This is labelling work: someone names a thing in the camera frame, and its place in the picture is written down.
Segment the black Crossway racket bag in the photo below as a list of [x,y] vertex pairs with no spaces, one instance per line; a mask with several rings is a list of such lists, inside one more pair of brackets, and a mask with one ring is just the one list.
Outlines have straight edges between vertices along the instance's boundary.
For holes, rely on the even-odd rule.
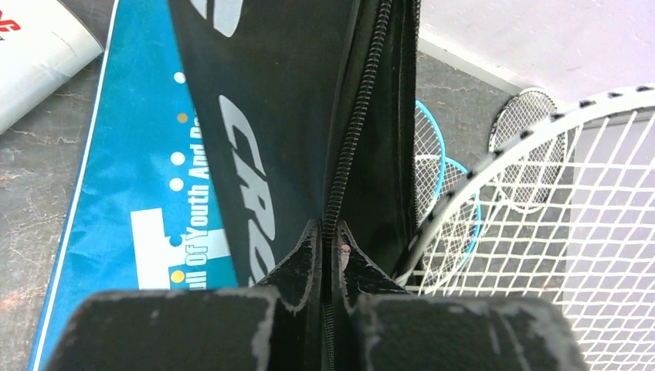
[[278,284],[331,370],[416,232],[418,1],[171,1],[236,280]]

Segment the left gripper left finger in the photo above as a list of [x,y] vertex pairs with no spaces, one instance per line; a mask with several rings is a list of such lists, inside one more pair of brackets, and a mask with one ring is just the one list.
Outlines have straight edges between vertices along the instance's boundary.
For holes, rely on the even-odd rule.
[[49,370],[320,370],[321,228],[250,288],[105,291],[68,321]]

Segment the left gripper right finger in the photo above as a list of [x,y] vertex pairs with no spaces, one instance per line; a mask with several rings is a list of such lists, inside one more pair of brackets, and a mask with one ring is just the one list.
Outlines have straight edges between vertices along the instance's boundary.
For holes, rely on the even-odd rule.
[[584,370],[562,313],[538,298],[416,296],[358,247],[331,241],[336,370]]

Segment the white shuttlecock tube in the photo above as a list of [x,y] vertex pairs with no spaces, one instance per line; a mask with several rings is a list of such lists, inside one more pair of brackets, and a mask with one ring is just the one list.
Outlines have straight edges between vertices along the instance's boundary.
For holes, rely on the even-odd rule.
[[1,2],[1,132],[104,48],[61,1]]

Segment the white badminton racket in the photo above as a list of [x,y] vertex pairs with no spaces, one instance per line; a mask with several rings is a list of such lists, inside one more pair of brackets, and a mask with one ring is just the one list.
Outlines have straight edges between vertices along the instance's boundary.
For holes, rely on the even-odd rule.
[[[547,90],[530,87],[512,97],[501,108],[490,130],[488,149],[503,149],[532,127],[557,111],[556,99]],[[512,161],[492,180],[499,196],[518,213],[534,213],[545,205],[559,177],[567,135],[534,142],[521,148],[521,157]]]
[[[523,146],[567,135],[542,209],[511,209],[493,178]],[[488,152],[437,200],[393,273],[406,287],[473,194],[480,232],[451,285],[425,296],[539,298],[572,327],[590,370],[654,368],[654,86],[597,94]]]

